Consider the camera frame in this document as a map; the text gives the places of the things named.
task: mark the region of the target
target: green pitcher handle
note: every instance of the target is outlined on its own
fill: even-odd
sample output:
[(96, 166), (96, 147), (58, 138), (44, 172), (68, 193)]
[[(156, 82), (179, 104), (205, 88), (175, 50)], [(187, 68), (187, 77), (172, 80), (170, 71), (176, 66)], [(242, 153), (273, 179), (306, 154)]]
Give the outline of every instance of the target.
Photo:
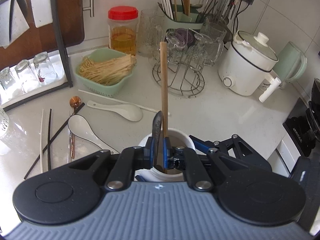
[(302, 52), (300, 53), (300, 61), (301, 61), (300, 69), (297, 71), (297, 73), (293, 77), (287, 79), (285, 81), (286, 83), (291, 83), (293, 81), (296, 81), (298, 78), (300, 78), (302, 76), (302, 74), (306, 70), (306, 68), (307, 68), (307, 57)]

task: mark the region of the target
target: white electric pot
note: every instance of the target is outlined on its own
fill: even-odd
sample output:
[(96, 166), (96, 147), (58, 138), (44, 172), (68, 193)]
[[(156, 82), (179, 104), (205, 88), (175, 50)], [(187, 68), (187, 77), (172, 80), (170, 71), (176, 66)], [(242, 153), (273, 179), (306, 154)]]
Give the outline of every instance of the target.
[(227, 55), (218, 69), (223, 85), (242, 96), (251, 95), (266, 79), (271, 85), (259, 97), (264, 102), (276, 90), (281, 81), (270, 71), (278, 58), (267, 45), (268, 37), (263, 33), (253, 36), (238, 31)]

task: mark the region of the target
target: gray ribbed surface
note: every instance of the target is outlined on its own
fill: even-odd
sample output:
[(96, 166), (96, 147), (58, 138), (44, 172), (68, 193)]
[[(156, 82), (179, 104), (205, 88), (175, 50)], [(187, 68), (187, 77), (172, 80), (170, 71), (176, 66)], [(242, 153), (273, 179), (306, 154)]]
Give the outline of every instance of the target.
[(21, 223), (8, 240), (301, 240), (311, 239), (295, 223), (262, 228), (226, 214), (209, 193), (191, 190), (186, 182), (132, 182), (129, 189), (108, 193), (87, 217), (64, 226)]

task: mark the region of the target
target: white ceramic spoon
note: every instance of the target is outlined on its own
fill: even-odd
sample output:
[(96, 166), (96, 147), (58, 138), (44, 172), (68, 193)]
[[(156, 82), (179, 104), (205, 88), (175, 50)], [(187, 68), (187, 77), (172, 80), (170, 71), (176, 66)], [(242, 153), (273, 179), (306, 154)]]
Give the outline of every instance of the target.
[(131, 104), (109, 106), (109, 105), (98, 104), (90, 100), (88, 101), (87, 106), (96, 108), (96, 109), (116, 112), (119, 115), (122, 115), (124, 118), (133, 122), (140, 121), (143, 116), (142, 110), (136, 105), (131, 105)]
[(90, 141), (103, 150), (110, 150), (111, 154), (119, 154), (119, 152), (101, 141), (98, 136), (94, 134), (89, 123), (83, 116), (78, 114), (71, 116), (68, 121), (68, 127), (75, 136)]

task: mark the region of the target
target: red lid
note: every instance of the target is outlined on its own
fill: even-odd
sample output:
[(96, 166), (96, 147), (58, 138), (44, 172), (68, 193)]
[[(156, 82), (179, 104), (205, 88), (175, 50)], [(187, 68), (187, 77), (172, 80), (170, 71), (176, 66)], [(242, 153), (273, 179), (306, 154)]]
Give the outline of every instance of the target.
[(116, 6), (108, 11), (108, 18), (112, 20), (132, 20), (137, 17), (137, 8), (131, 6)]

